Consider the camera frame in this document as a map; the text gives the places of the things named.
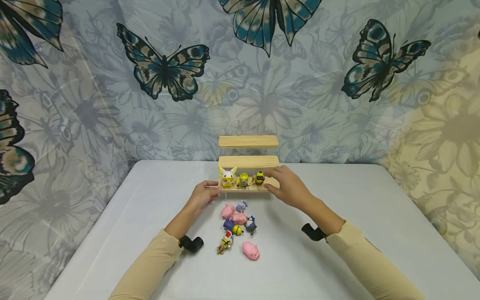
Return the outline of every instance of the black clamp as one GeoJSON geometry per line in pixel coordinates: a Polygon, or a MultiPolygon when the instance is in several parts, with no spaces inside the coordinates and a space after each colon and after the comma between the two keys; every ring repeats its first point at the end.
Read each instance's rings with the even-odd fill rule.
{"type": "Polygon", "coordinates": [[[204,245],[204,240],[201,237],[196,237],[192,241],[186,235],[184,235],[183,238],[179,240],[179,242],[180,248],[183,247],[192,253],[197,253],[204,245]]]}
{"type": "Polygon", "coordinates": [[[327,237],[320,228],[317,227],[317,229],[313,229],[309,223],[303,225],[301,230],[313,241],[319,241],[327,237]]]}

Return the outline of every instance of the table surface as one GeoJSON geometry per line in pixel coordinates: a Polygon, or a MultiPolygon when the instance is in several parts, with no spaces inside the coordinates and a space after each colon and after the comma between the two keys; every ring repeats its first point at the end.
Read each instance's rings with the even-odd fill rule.
{"type": "MultiPolygon", "coordinates": [[[[476,299],[480,282],[395,183],[375,165],[287,164],[310,191],[365,236],[412,280],[427,299],[476,299]]],[[[152,237],[182,208],[195,184],[216,180],[216,162],[138,162],[74,254],[46,300],[104,300],[152,237]],[[188,178],[183,174],[190,173],[188,178]]],[[[223,194],[188,236],[202,237],[197,253],[184,252],[166,273],[155,300],[371,300],[324,242],[301,232],[311,220],[267,193],[223,194]],[[247,200],[256,234],[236,237],[224,255],[225,203],[247,200]],[[241,243],[258,245],[248,260],[241,243]]]]}

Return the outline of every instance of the wooden stand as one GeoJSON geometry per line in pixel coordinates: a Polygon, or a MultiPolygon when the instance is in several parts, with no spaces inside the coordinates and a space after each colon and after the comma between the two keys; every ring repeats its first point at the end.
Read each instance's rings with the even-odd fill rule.
{"type": "MultiPolygon", "coordinates": [[[[275,148],[278,147],[278,139],[274,135],[239,135],[239,136],[220,136],[218,140],[220,148],[275,148]]],[[[231,187],[223,187],[222,192],[268,192],[264,187],[265,183],[269,183],[275,187],[279,187],[279,183],[274,178],[265,177],[265,181],[261,185],[255,183],[258,171],[266,168],[272,168],[279,165],[277,156],[220,156],[218,158],[218,166],[225,170],[234,167],[238,168],[236,176],[233,178],[231,187]],[[237,187],[240,170],[253,170],[249,174],[247,187],[237,187]]],[[[218,179],[218,183],[223,186],[223,180],[218,179]]]]}

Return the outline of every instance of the hand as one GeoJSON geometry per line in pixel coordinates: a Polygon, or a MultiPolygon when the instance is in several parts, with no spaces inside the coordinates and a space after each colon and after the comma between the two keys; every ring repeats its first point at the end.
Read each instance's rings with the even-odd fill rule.
{"type": "Polygon", "coordinates": [[[276,188],[268,183],[264,187],[275,197],[292,207],[303,211],[312,199],[316,199],[301,181],[300,177],[285,165],[267,168],[264,174],[275,178],[280,183],[280,188],[276,188]]]}
{"type": "Polygon", "coordinates": [[[193,189],[190,199],[184,206],[184,209],[193,211],[196,217],[202,213],[202,209],[209,202],[212,202],[218,193],[222,190],[217,181],[204,180],[197,184],[193,189]]]}

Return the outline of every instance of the blue butterfly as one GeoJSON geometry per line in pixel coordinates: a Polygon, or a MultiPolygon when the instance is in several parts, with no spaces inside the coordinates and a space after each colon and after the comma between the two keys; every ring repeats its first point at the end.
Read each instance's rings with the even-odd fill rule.
{"type": "Polygon", "coordinates": [[[377,100],[380,92],[392,82],[393,75],[405,71],[430,45],[429,41],[419,40],[402,46],[393,54],[388,31],[382,23],[370,19],[360,32],[360,44],[352,57],[357,64],[345,76],[342,91],[357,99],[373,87],[369,102],[377,100]]]}
{"type": "Polygon", "coordinates": [[[34,180],[33,156],[15,146],[25,135],[17,120],[17,107],[8,91],[0,90],[0,204],[7,203],[34,180]]]}
{"type": "Polygon", "coordinates": [[[168,59],[122,24],[117,23],[117,30],[128,59],[135,64],[133,74],[142,90],[153,99],[157,99],[162,87],[168,87],[175,102],[193,98],[198,91],[194,77],[204,74],[205,63],[210,59],[207,46],[191,46],[168,59]]]}
{"type": "Polygon", "coordinates": [[[63,51],[59,40],[62,21],[58,0],[0,0],[0,48],[15,63],[38,63],[47,68],[25,30],[63,51]]]}
{"type": "Polygon", "coordinates": [[[263,48],[270,57],[275,18],[292,46],[293,37],[313,16],[322,0],[219,0],[226,13],[234,13],[235,36],[263,48]]]}

